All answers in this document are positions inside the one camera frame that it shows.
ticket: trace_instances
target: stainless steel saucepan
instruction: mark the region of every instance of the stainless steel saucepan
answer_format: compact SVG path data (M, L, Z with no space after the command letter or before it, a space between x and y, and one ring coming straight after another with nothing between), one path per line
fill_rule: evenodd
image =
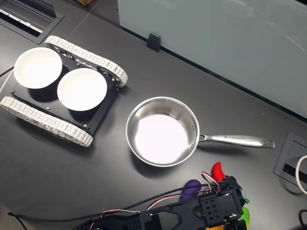
M140 103L128 118L126 136L138 158L158 167L184 162L192 155L197 144L205 141L274 148L274 141L258 137L202 134L190 108L169 97L154 97Z

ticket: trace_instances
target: black wire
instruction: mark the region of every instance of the black wire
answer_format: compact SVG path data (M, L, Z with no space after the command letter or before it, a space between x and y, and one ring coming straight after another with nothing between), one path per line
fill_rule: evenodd
M124 207L124 208L120 208L120 209L123 209L123 210L131 209L133 207L136 207L138 205L144 204L144 203L146 203L148 201L157 199L159 197L165 196L165 195L170 194L170 193L174 193L174 192L177 192L177 191L180 191L180 190L184 190L184 189L187 189L187 188L196 188L196 187L205 187L205 186L208 186L208 184L198 184L198 185L185 186L185 187L182 187L182 188L176 188L176 189L170 190L168 192L161 193L159 195L155 195L153 197L150 197L148 199L140 201L139 203L136 203L134 205L130 205L130 206L127 206L127 207ZM225 184L220 184L220 186L227 186L227 187L229 186L231 188L235 188L235 189L240 191L239 188L234 187L234 186L225 185ZM93 215L84 216L84 217L77 217L77 218L72 218L72 219L40 219L40 218L29 217L29 216L25 216L25 215L16 215L16 214L14 214L12 212L9 212L8 215L13 216L13 217L20 217L20 218L26 218L26 219L31 219L31 220L35 220L35 221L41 221L41 222L64 223L64 222L77 221L77 220L81 220L81 219L89 219L89 218L92 218L92 217L106 216L106 215L109 215L109 214L112 214L112 213L113 212L107 212L107 213L104 213L104 214L98 213L98 214L93 214Z
M3 75L5 75L6 73L10 72L13 68L14 68L14 66L11 67L11 68L9 68L7 71L1 73L1 74L0 74L0 77L2 77Z
M303 222L303 212L307 213L307 209L300 210L298 213L298 220L301 223L304 230L307 230L306 224Z
M18 218L18 217L15 217L19 223L23 226L24 230L27 230L27 228L25 227L24 223Z

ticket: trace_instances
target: pan rim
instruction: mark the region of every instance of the pan rim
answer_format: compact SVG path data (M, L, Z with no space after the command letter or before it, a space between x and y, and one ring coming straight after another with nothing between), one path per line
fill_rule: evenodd
M129 125L130 125L130 122L132 120L132 118L134 117L134 115L138 112L138 110L140 108L142 108L142 106L150 101L155 101L155 100L161 100L161 99L164 99L164 100L169 100L169 101L173 101L177 104L179 104L180 106L182 106L187 112L190 113L192 119L195 120L195 131L196 131L196 138L195 138L195 141L194 141L194 144L193 144L193 147L191 148L190 152L182 159L178 160L178 161L175 161L175 162L172 162L172 163L168 163L168 164L159 164L159 163L154 163L154 162L151 162L147 159L145 159L144 157L142 157L138 152L137 150L132 146L131 142L130 142L130 138L129 138L129 134L128 134L128 130L129 130ZM197 147L197 144L199 142L199 138L200 138L200 128L199 128L199 123L198 123L198 120L196 118L196 116L194 115L194 113L192 112L192 110L186 105L184 104L183 102L175 99L175 98L171 98L171 97L164 97L164 96L159 96L159 97L153 97L153 98L150 98L150 99L147 99L143 102L141 102L140 104L138 104L133 110L132 112L130 113L129 117L128 117L128 120L127 120L127 123L126 123L126 139L127 139L127 142L129 144L129 147L131 149L131 151L134 153L135 156L137 156L141 161L149 164L149 165L152 165L152 166L156 166L156 167L171 167L171 166L175 166L175 165L178 165L182 162L184 162L185 160L187 160L192 154L193 152L195 151L196 147Z

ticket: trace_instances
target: bowl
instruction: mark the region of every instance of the bowl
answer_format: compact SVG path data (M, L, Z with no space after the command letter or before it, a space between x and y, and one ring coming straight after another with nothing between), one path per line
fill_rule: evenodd
M106 96L104 76L93 69L81 68L67 73L59 82L60 102L74 111L86 111L99 105Z
M41 89L53 83L61 74L62 60L49 48L38 47L21 54L14 66L19 84L29 89Z

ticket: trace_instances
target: dark gray table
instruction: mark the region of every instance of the dark gray table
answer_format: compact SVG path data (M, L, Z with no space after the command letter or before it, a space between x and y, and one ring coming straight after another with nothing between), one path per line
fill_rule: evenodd
M69 1L66 15L51 34L62 36L119 64L129 76L89 148L54 137L5 112L0 118L0 203L15 213L65 219L125 207L201 178L222 162L251 200L250 230L289 230L298 226L298 211L307 196L273 174L288 131L307 138L307 124L165 53L104 21L100 6L87 14ZM75 14L86 17L81 24ZM0 70L36 45L0 26ZM15 84L11 79L2 98ZM157 169L133 156L125 125L132 109L155 96L187 104L206 134L245 134L272 139L275 149L250 149L202 143L183 164ZM135 210L144 210L146 205ZM33 223L39 229L71 229L77 223Z

